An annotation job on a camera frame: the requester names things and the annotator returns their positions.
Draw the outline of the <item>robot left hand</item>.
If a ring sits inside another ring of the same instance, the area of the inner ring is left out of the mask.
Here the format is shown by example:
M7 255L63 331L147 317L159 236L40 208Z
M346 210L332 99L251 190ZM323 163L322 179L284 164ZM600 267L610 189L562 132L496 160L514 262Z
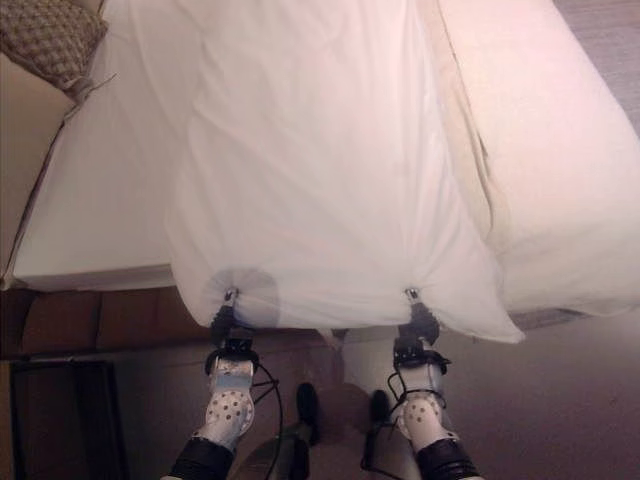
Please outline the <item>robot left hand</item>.
M231 287L224 293L223 301L210 324L210 336L215 347L223 347L230 334L235 331L251 332L252 328L235 318L235 304L239 290Z

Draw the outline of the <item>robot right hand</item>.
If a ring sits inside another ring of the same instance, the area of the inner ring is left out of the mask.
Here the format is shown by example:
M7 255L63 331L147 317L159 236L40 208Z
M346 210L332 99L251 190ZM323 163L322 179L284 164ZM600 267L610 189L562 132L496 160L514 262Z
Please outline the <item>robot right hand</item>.
M417 288L407 288L404 293L410 307L409 321L398 327L394 350L433 350L440 336L439 321L424 304Z

